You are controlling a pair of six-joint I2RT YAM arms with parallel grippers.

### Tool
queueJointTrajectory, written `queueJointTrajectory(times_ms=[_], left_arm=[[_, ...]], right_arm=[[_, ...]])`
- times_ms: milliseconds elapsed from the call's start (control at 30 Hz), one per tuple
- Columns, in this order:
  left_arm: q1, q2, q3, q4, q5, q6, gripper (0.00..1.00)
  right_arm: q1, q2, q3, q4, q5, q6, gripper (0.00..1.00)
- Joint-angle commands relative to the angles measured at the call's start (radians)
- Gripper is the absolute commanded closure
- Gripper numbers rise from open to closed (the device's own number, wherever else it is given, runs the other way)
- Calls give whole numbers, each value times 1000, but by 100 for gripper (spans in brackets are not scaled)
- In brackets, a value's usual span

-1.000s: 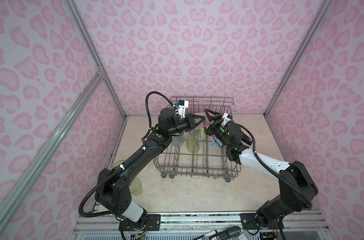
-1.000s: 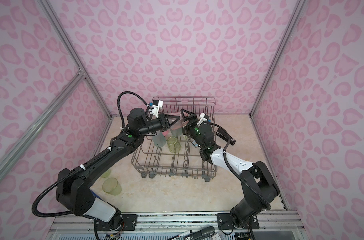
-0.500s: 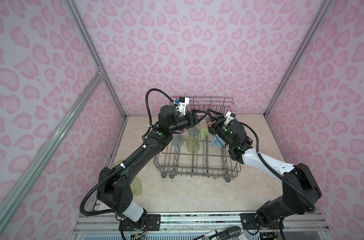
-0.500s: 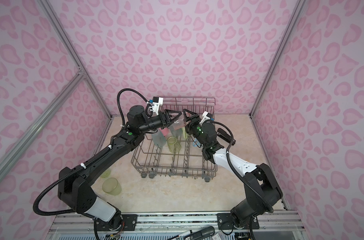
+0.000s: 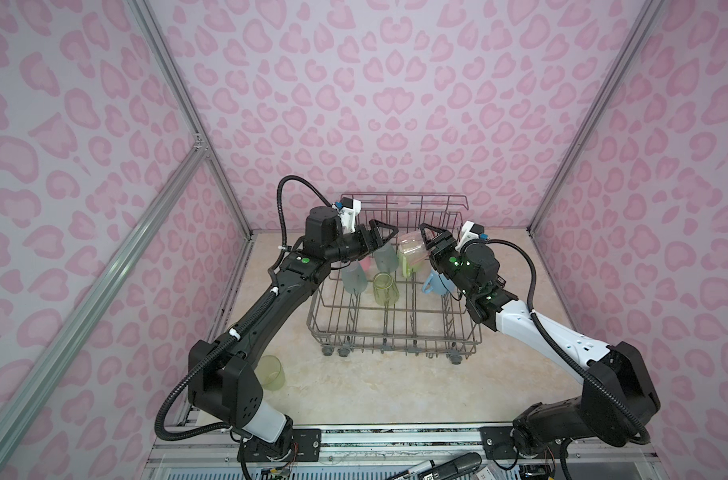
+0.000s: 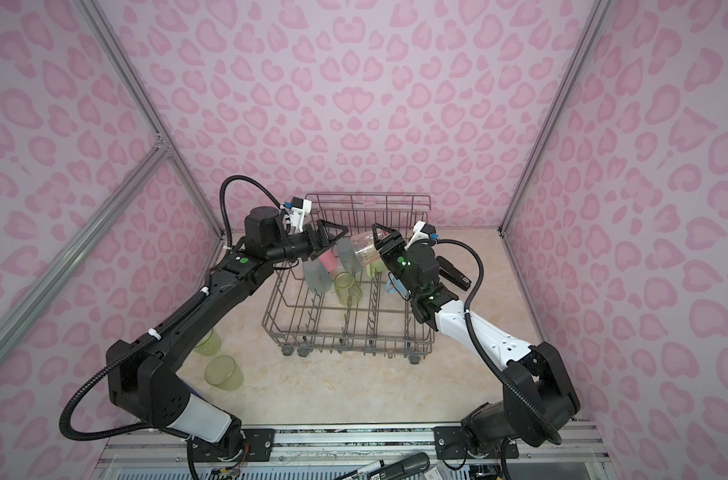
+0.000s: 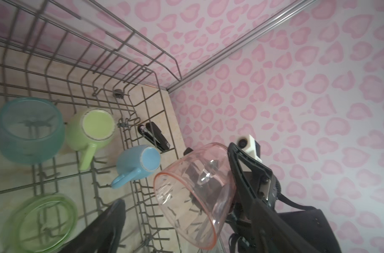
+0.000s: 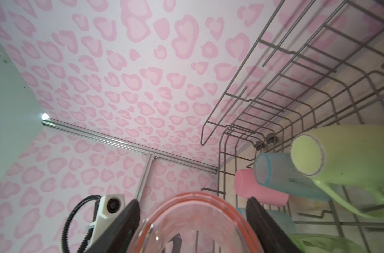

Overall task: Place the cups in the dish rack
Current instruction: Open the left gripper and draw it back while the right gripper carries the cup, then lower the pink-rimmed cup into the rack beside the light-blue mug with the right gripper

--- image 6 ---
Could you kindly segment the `pink plastic cup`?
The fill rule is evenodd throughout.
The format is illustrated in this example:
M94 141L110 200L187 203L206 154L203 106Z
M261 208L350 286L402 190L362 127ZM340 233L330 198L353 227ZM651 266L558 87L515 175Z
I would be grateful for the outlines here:
M318 257L318 261L330 274L334 274L339 270L339 260L333 249L329 249L321 254Z

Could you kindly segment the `teal textured plastic cup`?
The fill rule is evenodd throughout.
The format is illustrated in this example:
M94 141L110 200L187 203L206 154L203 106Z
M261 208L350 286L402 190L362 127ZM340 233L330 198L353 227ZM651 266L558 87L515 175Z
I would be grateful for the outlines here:
M337 242L336 251L338 259L347 273L357 276L362 271L363 267L357 258L355 248L349 237L344 237Z

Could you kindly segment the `green transparent glass cup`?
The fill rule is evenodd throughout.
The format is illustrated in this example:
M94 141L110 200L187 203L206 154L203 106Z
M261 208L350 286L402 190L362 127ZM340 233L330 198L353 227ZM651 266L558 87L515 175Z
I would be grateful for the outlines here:
M358 281L345 271L335 276L334 289L338 302L346 308L357 306L363 298Z

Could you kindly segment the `pale green cup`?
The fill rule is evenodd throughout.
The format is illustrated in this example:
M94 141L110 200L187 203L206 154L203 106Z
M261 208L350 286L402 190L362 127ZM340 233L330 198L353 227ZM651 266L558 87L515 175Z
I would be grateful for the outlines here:
M222 341L219 334L210 330L194 347L193 351L202 356L213 356L221 349Z

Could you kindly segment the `light green textured cup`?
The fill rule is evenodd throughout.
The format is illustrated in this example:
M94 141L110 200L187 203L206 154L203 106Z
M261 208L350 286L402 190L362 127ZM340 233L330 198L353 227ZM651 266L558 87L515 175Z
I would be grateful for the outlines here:
M235 391L243 384L243 373L236 361L228 355L212 359L205 367L207 384L223 391Z

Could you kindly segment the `transparent pink cup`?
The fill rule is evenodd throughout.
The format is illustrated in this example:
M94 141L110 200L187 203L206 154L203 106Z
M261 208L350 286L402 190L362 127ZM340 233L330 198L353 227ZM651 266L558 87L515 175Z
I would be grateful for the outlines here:
M355 234L350 240L356 259L362 266L370 265L380 259L372 231Z

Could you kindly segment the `cream green-handled mug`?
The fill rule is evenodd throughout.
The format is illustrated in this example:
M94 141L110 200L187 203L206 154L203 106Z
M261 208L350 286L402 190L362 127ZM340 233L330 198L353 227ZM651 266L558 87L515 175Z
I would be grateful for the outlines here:
M366 274L369 278L375 278L386 270L386 266L381 258L374 260L365 267Z

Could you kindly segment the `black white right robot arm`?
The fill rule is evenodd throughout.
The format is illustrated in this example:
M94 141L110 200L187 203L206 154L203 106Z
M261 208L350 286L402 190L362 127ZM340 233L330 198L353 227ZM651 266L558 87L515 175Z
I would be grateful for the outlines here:
M533 345L503 331L472 309L484 279L480 255L467 244L478 270L464 299L444 285L435 247L444 244L433 226L420 222L410 239L382 224L372 226L373 245L390 276L406 289L414 318L475 352L501 383L501 401L486 403L460 422L461 445L472 456L507 454L512 440L531 447L559 445L561 429L579 412L580 401L558 350Z

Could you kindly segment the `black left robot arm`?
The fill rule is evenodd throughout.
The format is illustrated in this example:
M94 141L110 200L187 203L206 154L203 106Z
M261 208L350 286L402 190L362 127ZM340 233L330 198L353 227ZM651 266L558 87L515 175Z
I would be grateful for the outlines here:
M327 220L307 222L310 201L298 197L281 203L268 193L267 206L253 208L243 234L225 228L225 254L203 286L167 319L134 342L119 340L106 353L106 365L67 401L60 433L72 441L96 441L153 428L211 446L225 458L244 448L242 423L234 415L195 394L177 372L195 347L233 308L247 300L278 270L295 261L315 260L349 232ZM110 402L137 418L137 423L83 432L72 423L76 408L101 381Z

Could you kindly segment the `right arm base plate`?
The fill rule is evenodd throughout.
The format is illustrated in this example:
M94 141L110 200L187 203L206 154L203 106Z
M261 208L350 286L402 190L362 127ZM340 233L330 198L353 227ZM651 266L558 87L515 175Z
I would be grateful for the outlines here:
M471 429L462 425L432 429L436 455L444 460L518 459L518 446L512 436L500 429Z

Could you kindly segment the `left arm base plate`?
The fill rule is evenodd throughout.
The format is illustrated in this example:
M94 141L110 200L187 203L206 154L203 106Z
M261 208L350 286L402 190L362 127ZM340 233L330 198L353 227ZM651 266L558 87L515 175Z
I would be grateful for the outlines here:
M189 457L193 462L239 463L268 462L270 460L276 430L272 428L246 428L234 440L235 446L226 446L224 440L210 444L196 438Z

